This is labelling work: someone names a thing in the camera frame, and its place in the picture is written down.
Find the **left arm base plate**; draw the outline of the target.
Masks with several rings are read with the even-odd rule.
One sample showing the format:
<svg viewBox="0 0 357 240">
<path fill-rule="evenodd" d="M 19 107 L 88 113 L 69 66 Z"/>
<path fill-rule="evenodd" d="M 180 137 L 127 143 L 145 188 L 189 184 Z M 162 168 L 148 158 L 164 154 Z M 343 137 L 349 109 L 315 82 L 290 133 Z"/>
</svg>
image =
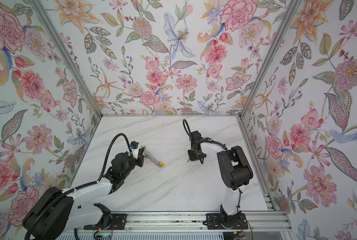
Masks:
<svg viewBox="0 0 357 240">
<path fill-rule="evenodd" d="M 84 230 L 124 230 L 127 214 L 110 214 L 103 216 L 95 225 L 84 226 Z"/>
</svg>

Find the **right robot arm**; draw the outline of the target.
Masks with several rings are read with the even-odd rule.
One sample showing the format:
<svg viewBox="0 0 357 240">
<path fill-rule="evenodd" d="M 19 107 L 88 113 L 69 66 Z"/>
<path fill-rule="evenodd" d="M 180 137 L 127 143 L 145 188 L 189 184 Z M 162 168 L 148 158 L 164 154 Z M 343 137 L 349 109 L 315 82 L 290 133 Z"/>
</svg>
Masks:
<svg viewBox="0 0 357 240">
<path fill-rule="evenodd" d="M 253 178 L 253 170 L 240 146 L 227 148 L 225 144 L 214 141 L 211 138 L 203 138 L 198 131 L 185 131 L 189 137 L 190 150 L 188 157 L 190 162 L 200 161 L 204 163 L 207 155 L 215 155 L 219 165 L 220 175 L 227 187 L 224 201 L 220 206 L 221 221 L 224 225 L 239 221 L 242 218 L 240 201 L 242 189 L 249 185 Z"/>
</svg>

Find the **metal keyring disc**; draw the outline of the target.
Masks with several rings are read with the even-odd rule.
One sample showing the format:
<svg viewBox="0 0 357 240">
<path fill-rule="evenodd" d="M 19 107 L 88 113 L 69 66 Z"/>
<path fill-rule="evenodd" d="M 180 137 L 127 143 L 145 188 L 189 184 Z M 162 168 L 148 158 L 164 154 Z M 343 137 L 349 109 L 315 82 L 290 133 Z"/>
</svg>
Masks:
<svg viewBox="0 0 357 240">
<path fill-rule="evenodd" d="M 149 159 L 151 162 L 153 162 L 156 166 L 158 166 L 159 168 L 162 168 L 160 166 L 160 161 L 158 161 L 152 154 L 151 152 L 147 149 L 146 146 L 142 146 L 142 148 L 144 149 L 143 151 L 143 156 L 147 159 Z"/>
</svg>

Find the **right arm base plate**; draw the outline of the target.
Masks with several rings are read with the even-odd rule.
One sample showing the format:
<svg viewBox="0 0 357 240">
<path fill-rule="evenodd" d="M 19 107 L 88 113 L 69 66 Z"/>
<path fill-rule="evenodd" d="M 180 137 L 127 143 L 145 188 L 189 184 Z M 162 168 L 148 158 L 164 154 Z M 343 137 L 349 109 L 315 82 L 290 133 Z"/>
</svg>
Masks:
<svg viewBox="0 0 357 240">
<path fill-rule="evenodd" d="M 241 212 L 233 216 L 208 213 L 202 224 L 207 226 L 208 230 L 247 230 L 249 228 L 246 216 Z"/>
</svg>

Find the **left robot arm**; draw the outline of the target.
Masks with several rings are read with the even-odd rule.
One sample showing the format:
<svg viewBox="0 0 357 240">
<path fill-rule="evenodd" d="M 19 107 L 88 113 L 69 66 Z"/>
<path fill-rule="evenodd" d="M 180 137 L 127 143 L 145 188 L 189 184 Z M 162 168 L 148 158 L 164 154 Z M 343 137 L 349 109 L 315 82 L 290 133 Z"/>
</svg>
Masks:
<svg viewBox="0 0 357 240">
<path fill-rule="evenodd" d="M 103 178 L 71 189 L 52 187 L 45 191 L 22 221 L 26 240 L 55 240 L 62 233 L 80 227 L 103 230 L 111 225 L 111 210 L 98 198 L 113 194 L 135 167 L 144 163 L 145 147 L 120 153 Z"/>
</svg>

